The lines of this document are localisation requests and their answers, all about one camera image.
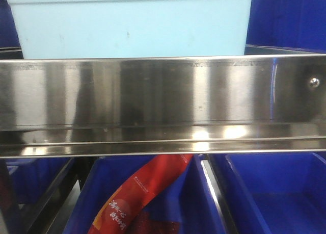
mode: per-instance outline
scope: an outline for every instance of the red package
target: red package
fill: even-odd
[[[148,212],[141,211],[125,234],[178,234],[178,222],[151,220]]]
[[[132,220],[186,169],[192,154],[158,155],[127,179],[95,217],[88,234],[123,234]]]

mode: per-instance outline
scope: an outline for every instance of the metal shelf frame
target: metal shelf frame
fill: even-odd
[[[0,61],[0,158],[324,151],[326,55]]]

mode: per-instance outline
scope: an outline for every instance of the blue storage bin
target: blue storage bin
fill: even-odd
[[[248,44],[326,50],[326,0],[253,0]]]
[[[326,161],[319,155],[211,158],[240,233],[325,233]]]
[[[276,46],[273,38],[274,0],[252,0],[248,24],[247,43]]]
[[[108,198],[153,156],[98,159],[85,183],[64,234],[86,234]],[[180,234],[226,233],[210,195],[198,157],[145,208],[151,219],[180,222]]]
[[[7,159],[8,168],[17,167],[11,179],[18,203],[36,203],[66,161],[66,158]]]
[[[19,47],[14,19],[7,0],[0,0],[0,48]]]
[[[18,168],[18,166],[7,166],[9,175],[12,175]]]
[[[26,59],[243,55],[251,0],[8,0]]]

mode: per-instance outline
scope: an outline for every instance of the screw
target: screw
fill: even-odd
[[[309,81],[309,86],[311,88],[317,88],[320,85],[320,80],[316,77],[312,77]]]

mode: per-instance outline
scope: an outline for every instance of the plastic container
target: plastic container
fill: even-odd
[[[8,168],[17,167],[11,179],[18,203],[36,203],[66,161],[66,158],[7,159]]]
[[[98,159],[63,233],[87,233],[108,198],[151,158],[152,156],[123,156]],[[180,222],[179,234],[226,233],[197,157],[194,157],[188,169],[145,209],[153,220]]]
[[[240,233],[322,234],[326,161],[314,153],[213,155]]]
[[[0,48],[19,47],[14,19],[7,0],[0,0]]]
[[[18,168],[18,166],[7,166],[9,175],[12,175]]]
[[[31,58],[243,55],[251,0],[8,0]]]
[[[248,44],[326,50],[326,0],[252,0]]]
[[[0,48],[0,60],[6,59],[24,59],[21,49],[18,47]]]

